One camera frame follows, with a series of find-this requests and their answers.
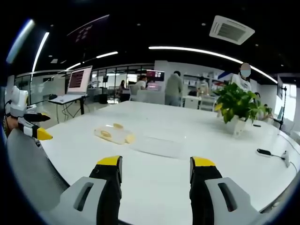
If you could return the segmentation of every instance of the white tabletop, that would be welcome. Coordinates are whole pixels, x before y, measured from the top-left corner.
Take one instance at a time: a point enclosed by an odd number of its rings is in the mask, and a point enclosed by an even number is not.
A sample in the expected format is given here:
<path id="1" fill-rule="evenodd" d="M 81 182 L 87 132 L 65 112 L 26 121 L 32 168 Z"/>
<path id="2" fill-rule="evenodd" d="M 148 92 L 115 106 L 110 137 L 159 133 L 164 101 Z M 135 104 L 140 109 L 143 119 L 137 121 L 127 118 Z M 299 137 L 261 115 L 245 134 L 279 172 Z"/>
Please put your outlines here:
<path id="1" fill-rule="evenodd" d="M 57 96 L 56 98 L 49 100 L 49 102 L 59 104 L 59 105 L 64 105 L 66 103 L 78 100 L 83 96 L 87 96 L 87 95 L 66 94 L 63 96 Z"/>
<path id="2" fill-rule="evenodd" d="M 174 146 L 180 150 L 178 158 L 143 153 L 131 145 L 117 145 L 94 136 L 94 129 L 113 123 L 131 130 L 138 140 L 153 137 L 165 141 L 161 150 Z M 255 124 L 262 127 L 247 124 L 240 137 L 234 139 L 214 112 L 127 101 L 58 124 L 47 130 L 53 139 L 41 143 L 70 185 L 82 176 L 88 177 L 101 158 L 122 155 L 119 219 L 139 225 L 182 225 L 192 224 L 191 156 L 215 162 L 223 177 L 230 177 L 249 193 L 257 210 L 268 206 L 293 180 L 296 171 L 292 165 L 287 168 L 277 157 L 259 156 L 256 149 L 274 155 L 289 150 L 290 160 L 299 170 L 300 156 L 291 144 L 298 152 L 300 146 L 269 124 Z"/>

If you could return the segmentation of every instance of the white chair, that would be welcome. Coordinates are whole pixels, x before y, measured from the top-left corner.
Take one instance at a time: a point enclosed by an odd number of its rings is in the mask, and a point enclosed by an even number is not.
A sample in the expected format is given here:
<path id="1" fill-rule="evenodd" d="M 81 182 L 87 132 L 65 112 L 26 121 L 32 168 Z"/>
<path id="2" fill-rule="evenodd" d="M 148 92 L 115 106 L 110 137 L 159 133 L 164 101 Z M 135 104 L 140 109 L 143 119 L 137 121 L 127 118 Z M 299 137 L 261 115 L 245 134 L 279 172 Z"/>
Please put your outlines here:
<path id="1" fill-rule="evenodd" d="M 139 87 L 135 84 L 129 85 L 129 91 L 130 91 L 130 101 L 137 101 L 137 91 L 139 90 Z"/>
<path id="2" fill-rule="evenodd" d="M 213 112 L 215 109 L 216 97 L 203 95 L 201 98 L 199 109 Z"/>

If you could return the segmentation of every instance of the laptop screen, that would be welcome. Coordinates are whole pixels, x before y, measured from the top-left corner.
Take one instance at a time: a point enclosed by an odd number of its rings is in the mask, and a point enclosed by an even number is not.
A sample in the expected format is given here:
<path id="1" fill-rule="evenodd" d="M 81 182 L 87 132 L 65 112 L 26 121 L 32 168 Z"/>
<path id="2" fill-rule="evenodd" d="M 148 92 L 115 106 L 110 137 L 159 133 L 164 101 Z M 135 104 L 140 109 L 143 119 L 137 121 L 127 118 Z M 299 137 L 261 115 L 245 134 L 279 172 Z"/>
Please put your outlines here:
<path id="1" fill-rule="evenodd" d="M 67 93 L 86 93 L 92 67 L 74 70 L 71 73 Z"/>

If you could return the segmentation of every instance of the white flower pot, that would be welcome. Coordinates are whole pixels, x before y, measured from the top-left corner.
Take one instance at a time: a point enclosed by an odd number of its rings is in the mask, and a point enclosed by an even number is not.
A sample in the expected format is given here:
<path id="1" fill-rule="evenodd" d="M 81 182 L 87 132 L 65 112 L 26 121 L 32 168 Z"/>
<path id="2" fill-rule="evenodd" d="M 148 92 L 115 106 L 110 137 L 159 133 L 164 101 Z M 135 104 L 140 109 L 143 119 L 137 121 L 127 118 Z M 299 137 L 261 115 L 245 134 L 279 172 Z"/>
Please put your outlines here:
<path id="1" fill-rule="evenodd" d="M 233 134 L 234 137 L 238 137 L 243 132 L 245 125 L 246 122 L 235 115 L 231 121 L 226 123 L 226 128 L 230 134 Z"/>

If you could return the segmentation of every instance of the black device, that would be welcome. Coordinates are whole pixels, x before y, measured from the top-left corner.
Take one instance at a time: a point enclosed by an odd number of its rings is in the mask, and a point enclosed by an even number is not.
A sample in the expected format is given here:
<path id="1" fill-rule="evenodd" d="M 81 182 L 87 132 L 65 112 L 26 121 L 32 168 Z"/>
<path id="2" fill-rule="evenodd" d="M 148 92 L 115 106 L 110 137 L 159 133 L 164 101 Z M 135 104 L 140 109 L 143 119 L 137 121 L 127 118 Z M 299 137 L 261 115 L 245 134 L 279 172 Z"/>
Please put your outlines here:
<path id="1" fill-rule="evenodd" d="M 266 156 L 266 157 L 271 157 L 272 156 L 271 152 L 267 151 L 267 150 L 257 149 L 256 151 L 259 155 L 262 155 L 262 156 Z"/>

